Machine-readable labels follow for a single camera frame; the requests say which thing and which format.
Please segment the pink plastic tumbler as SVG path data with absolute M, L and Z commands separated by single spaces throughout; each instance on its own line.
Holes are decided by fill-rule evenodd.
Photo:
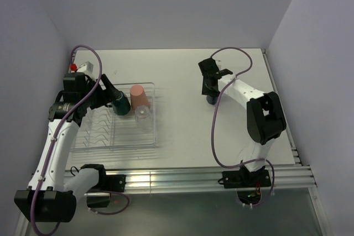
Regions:
M 133 85 L 130 89 L 131 106 L 136 110 L 139 106 L 150 107 L 145 90 L 141 85 Z

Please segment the dark green ceramic mug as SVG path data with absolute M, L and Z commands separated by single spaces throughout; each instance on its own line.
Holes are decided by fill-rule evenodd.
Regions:
M 117 98 L 112 101 L 111 105 L 114 113 L 118 116 L 125 116 L 131 110 L 131 105 L 127 96 L 121 91 L 119 91 Z

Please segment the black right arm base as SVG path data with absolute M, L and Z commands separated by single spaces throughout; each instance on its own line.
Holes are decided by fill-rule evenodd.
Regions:
M 262 187 L 272 185 L 269 171 L 264 167 L 254 172 L 249 172 L 245 167 L 235 171 L 223 171 L 222 177 L 217 182 L 225 189 L 250 188 L 237 192 L 240 202 L 249 206 L 260 203 Z

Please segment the dark blue ceramic cup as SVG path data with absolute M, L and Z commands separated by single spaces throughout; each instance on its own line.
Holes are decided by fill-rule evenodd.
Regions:
M 214 97 L 214 96 L 207 95 L 206 100 L 208 104 L 214 106 L 218 101 L 218 96 Z

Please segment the large clear glass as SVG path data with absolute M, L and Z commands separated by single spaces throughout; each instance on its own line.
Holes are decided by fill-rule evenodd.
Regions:
M 134 113 L 137 127 L 144 132 L 150 132 L 153 129 L 153 117 L 149 107 L 138 106 Z

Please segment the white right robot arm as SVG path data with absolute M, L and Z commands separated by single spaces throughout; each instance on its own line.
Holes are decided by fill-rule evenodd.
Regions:
M 216 163 L 224 169 L 245 167 L 239 176 L 245 186 L 252 186 L 259 178 L 274 141 L 286 130 L 287 123 L 279 96 L 276 92 L 265 93 L 238 79 L 228 69 L 219 69 L 216 60 L 208 58 L 198 63 L 202 74 L 202 94 L 215 106 L 211 125 L 211 150 Z M 246 127 L 251 139 L 244 159 L 237 165 L 225 165 L 217 157 L 215 149 L 215 125 L 223 95 L 231 97 L 246 111 Z

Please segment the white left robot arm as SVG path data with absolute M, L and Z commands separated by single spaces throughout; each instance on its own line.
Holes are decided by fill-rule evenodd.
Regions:
M 87 111 L 119 98 L 118 89 L 105 74 L 100 80 L 102 85 L 83 72 L 64 76 L 64 89 L 49 109 L 48 134 L 38 167 L 27 188 L 16 191 L 14 196 L 15 204 L 28 221 L 69 222 L 86 192 L 107 187 L 102 164 L 85 164 L 73 179 L 64 181 L 70 149 Z

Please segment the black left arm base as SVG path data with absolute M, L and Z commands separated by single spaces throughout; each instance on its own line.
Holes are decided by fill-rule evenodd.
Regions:
M 122 195 L 125 184 L 126 175 L 107 175 L 103 185 L 91 189 L 84 196 L 87 207 L 108 212 L 123 208 L 127 203 L 127 199 Z

